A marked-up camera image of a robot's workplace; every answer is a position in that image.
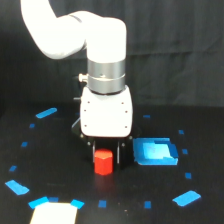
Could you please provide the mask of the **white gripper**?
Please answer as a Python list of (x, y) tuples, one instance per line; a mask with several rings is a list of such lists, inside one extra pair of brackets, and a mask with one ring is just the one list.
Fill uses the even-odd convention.
[[(124, 138), (131, 133), (133, 106), (128, 86), (113, 95), (99, 95), (83, 88), (80, 117), (73, 123), (72, 132), (77, 135), (99, 138)], [(96, 142), (88, 142), (92, 162), (95, 163)], [(116, 165), (122, 165), (126, 144), (119, 141), (116, 149)]]

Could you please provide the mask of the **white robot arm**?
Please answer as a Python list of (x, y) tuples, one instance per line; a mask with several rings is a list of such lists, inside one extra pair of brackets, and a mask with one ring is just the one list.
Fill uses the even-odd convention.
[(49, 0), (20, 0), (20, 8), (32, 39), (45, 56), (60, 60), (86, 52), (87, 72), (78, 76), (84, 84), (80, 117), (72, 131), (91, 147), (98, 138), (115, 139), (116, 162), (120, 163), (133, 119), (131, 93), (125, 84), (125, 23), (89, 11), (58, 17)]

